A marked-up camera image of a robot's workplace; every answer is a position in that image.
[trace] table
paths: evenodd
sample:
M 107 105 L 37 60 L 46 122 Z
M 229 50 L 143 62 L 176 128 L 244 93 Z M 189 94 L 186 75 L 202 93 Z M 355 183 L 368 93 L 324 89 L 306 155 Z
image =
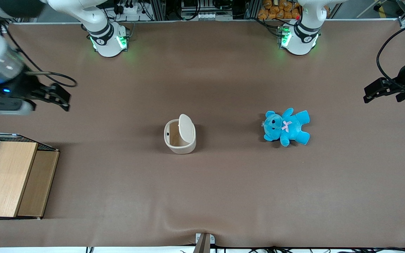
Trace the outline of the table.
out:
M 186 245 L 197 232 L 230 247 L 405 247 L 405 105 L 362 100 L 397 21 L 327 21 L 301 57 L 252 21 L 138 24 L 110 59 L 79 25 L 10 29 L 79 86 L 70 112 L 0 116 L 1 132 L 61 150 L 45 219 L 0 221 L 0 247 Z M 381 61 L 391 76 L 405 65 L 405 33 Z M 263 142 L 264 113 L 288 107 L 309 111 L 307 146 Z M 162 137 L 181 113 L 196 125 L 190 155 Z

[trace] pink bow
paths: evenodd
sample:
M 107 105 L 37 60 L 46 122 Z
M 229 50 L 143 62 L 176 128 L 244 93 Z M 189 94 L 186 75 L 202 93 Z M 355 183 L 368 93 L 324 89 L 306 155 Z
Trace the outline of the pink bow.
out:
M 289 121 L 289 122 L 283 121 L 282 123 L 284 123 L 282 130 L 285 130 L 288 133 L 288 125 L 291 124 L 291 121 Z

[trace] teddy bear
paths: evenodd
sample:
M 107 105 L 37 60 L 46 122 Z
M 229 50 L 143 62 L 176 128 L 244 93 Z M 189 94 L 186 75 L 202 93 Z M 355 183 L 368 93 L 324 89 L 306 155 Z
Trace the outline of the teddy bear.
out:
M 268 111 L 265 114 L 266 120 L 263 122 L 265 130 L 264 139 L 267 141 L 280 139 L 284 147 L 290 144 L 290 140 L 306 145 L 310 134 L 302 131 L 301 127 L 310 122 L 309 113 L 302 111 L 293 116 L 291 115 L 292 113 L 293 108 L 287 109 L 282 114 L 282 117 L 274 111 Z

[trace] wooden board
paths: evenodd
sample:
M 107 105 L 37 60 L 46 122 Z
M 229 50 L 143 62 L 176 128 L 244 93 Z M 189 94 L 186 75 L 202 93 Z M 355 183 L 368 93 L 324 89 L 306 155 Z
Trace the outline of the wooden board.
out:
M 0 217 L 15 217 L 37 151 L 33 142 L 0 142 Z
M 43 216 L 58 158 L 58 151 L 37 151 L 18 216 Z

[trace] white trash can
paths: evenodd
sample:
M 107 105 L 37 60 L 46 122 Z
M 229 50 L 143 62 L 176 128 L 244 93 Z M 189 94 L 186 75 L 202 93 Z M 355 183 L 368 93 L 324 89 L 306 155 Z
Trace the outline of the white trash can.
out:
M 176 154 L 188 154 L 196 147 L 195 125 L 185 114 L 165 125 L 163 137 L 167 146 Z

